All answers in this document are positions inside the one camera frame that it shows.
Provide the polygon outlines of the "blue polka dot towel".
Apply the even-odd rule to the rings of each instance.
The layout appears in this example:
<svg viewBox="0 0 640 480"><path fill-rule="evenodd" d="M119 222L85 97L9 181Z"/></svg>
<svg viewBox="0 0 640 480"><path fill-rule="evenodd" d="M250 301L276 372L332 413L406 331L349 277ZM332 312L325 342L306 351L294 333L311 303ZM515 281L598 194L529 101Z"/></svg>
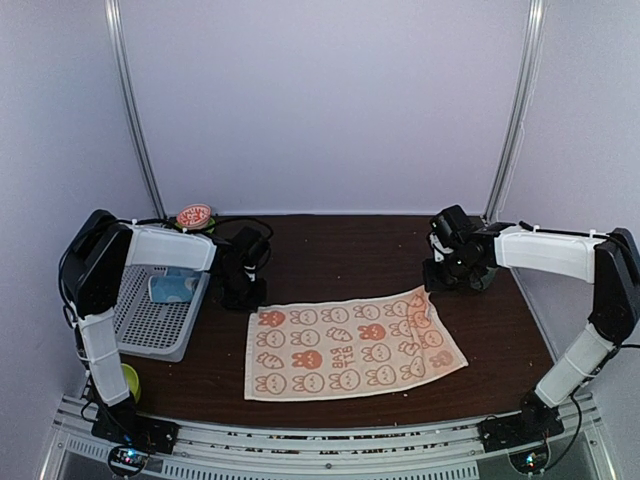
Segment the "blue polka dot towel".
<svg viewBox="0 0 640 480"><path fill-rule="evenodd" d="M159 304L189 303L194 297L199 279L200 275L197 272L169 268L165 273L149 278L149 298Z"/></svg>

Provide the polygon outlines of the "white plastic basket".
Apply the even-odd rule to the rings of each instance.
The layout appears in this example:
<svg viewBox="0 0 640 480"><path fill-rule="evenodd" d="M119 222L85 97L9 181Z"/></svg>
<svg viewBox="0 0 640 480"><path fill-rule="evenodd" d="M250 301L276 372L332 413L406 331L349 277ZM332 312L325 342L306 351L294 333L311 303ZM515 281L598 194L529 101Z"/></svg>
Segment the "white plastic basket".
<svg viewBox="0 0 640 480"><path fill-rule="evenodd" d="M188 302L154 302L149 295L149 280L154 277L194 280L192 298ZM144 265L127 267L114 318L119 351L136 357L180 362L208 284L209 275L204 272Z"/></svg>

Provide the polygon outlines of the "beige bunny print towel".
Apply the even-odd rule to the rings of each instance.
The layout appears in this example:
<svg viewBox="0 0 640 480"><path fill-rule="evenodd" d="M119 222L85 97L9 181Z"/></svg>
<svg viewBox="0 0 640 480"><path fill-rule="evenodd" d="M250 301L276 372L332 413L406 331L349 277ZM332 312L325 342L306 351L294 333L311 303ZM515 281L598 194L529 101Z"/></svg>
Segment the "beige bunny print towel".
<svg viewBox="0 0 640 480"><path fill-rule="evenodd" d="M422 386L467 365L421 287L272 305L249 317L244 397L280 403L369 397Z"/></svg>

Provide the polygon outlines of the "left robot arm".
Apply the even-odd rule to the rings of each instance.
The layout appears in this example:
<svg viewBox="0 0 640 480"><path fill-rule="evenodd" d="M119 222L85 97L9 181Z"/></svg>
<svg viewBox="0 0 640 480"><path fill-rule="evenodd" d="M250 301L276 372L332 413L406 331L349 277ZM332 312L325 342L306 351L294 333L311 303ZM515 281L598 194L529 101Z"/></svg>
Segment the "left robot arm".
<svg viewBox="0 0 640 480"><path fill-rule="evenodd" d="M272 236L263 222L244 225L225 239L209 228L189 231L168 220L119 219L103 209L90 214L60 259L58 288L98 403L112 407L104 425L121 443L133 444L144 433L142 419L122 406L130 403L131 393L113 323L125 269L142 265L203 272L224 308L254 311L266 299L266 282L257 273L271 253Z"/></svg>

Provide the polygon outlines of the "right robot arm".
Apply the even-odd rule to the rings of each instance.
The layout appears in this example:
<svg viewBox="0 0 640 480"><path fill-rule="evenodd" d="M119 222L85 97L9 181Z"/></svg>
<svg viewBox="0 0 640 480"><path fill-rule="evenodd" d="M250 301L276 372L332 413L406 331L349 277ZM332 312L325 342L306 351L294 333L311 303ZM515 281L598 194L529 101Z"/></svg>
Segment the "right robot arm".
<svg viewBox="0 0 640 480"><path fill-rule="evenodd" d="M427 242L426 291L483 291L498 271L509 270L553 349L553 366L513 419L519 440L545 431L552 412L598 375L639 322L639 248L626 228L489 223L453 205L430 219Z"/></svg>

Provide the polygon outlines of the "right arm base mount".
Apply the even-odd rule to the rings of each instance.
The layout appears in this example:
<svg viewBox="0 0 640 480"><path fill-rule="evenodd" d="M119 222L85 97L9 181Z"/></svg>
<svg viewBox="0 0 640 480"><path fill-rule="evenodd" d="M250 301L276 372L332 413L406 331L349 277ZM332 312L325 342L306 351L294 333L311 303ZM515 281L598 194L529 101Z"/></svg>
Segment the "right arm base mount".
<svg viewBox="0 0 640 480"><path fill-rule="evenodd" d="M486 453L542 442L565 431L560 420L542 426L526 423L520 414L490 416L478 424L480 440Z"/></svg>

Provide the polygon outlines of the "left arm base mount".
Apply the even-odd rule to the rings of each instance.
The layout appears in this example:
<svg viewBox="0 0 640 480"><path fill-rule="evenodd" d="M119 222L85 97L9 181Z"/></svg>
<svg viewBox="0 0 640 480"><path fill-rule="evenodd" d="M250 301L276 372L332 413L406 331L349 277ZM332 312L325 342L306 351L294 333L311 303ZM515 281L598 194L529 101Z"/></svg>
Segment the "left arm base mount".
<svg viewBox="0 0 640 480"><path fill-rule="evenodd" d="M179 425L174 422L137 416L133 432L126 433L106 417L99 417L91 429L91 434L147 453L169 455L173 452L179 429Z"/></svg>

